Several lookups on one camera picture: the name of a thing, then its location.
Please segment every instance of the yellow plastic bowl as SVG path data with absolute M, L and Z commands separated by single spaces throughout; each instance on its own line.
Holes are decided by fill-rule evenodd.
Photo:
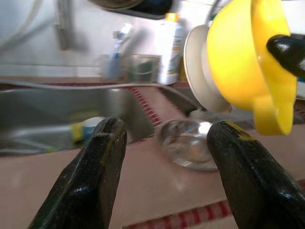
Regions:
M 209 66 L 222 96 L 254 113 L 263 135 L 287 135 L 293 122 L 296 77 L 268 52 L 274 35 L 290 35 L 280 0 L 234 0 L 207 37 Z

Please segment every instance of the white dish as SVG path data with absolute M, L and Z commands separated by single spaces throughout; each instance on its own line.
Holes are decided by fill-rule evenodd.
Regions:
M 230 111 L 230 104 L 219 93 L 209 70 L 206 37 L 209 28 L 195 27 L 187 36 L 183 61 L 188 84 L 200 104 L 212 112 Z

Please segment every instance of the steel bowl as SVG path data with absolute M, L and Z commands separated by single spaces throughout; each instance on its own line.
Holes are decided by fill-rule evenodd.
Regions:
M 157 142 L 176 164 L 201 171 L 217 171 L 206 143 L 211 125 L 209 122 L 171 120 L 157 129 Z

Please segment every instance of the plastic bottle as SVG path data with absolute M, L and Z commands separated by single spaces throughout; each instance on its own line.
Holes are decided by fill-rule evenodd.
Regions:
M 179 14 L 167 13 L 162 25 L 159 40 L 161 70 L 158 83 L 169 85 L 176 83 L 179 76 L 179 63 L 183 42 L 183 27 L 179 23 Z

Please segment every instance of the countertop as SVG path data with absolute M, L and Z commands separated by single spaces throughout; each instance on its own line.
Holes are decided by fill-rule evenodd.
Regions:
M 184 118 L 154 87 L 138 88 L 162 121 Z M 295 179 L 305 178 L 305 125 L 289 136 L 260 136 L 248 131 Z M 79 150 L 0 158 L 0 221 L 2 228 L 29 225 L 62 169 Z M 175 165 L 154 138 L 128 145 L 113 207 L 111 229 L 178 213 L 226 199 L 217 172 Z

